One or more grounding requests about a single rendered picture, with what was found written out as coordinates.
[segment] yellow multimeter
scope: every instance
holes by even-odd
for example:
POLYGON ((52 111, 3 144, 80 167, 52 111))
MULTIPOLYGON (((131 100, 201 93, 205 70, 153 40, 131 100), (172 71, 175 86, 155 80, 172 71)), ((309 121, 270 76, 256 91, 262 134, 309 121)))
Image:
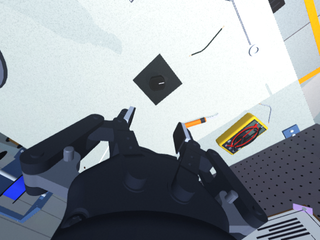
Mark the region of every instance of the yellow multimeter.
POLYGON ((244 115, 220 137, 216 143, 231 155, 252 143, 258 136, 268 130, 256 116, 251 113, 244 115))

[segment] screwdriver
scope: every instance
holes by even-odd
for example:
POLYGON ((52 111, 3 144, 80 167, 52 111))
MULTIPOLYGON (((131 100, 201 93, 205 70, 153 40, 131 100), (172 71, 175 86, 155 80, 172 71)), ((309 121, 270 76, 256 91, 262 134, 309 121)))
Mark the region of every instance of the screwdriver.
POLYGON ((185 125, 186 128, 190 128, 190 127, 195 126, 195 125, 204 124, 208 120, 212 120, 212 119, 218 117, 218 115, 219 115, 219 113, 217 113, 215 115, 212 115, 212 116, 208 116, 208 117, 202 117, 202 118, 199 118, 197 120, 187 122, 184 125, 185 125))

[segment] black pegboard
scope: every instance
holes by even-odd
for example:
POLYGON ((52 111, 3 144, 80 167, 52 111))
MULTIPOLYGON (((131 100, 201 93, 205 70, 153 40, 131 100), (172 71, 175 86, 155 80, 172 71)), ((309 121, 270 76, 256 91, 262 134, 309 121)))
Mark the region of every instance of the black pegboard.
POLYGON ((320 218, 320 125, 315 124, 230 166, 267 216, 313 208, 320 218))

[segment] purple sticky note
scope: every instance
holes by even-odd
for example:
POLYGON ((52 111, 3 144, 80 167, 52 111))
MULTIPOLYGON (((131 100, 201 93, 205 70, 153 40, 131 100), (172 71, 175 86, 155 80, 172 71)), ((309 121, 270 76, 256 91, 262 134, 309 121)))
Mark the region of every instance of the purple sticky note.
POLYGON ((293 209, 297 210, 297 211, 303 210, 303 211, 305 211, 305 212, 307 212, 308 214, 311 214, 311 215, 314 214, 311 207, 301 206, 301 205, 298 205, 298 204, 295 204, 295 203, 293 204, 293 209))

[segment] white ring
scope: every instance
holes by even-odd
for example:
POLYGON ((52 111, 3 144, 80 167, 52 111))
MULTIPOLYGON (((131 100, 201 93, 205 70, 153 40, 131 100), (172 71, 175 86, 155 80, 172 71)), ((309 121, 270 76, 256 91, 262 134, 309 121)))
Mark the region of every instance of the white ring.
POLYGON ((250 48, 249 48, 249 55, 250 56, 254 56, 259 52, 259 46, 257 44, 253 44, 250 48))

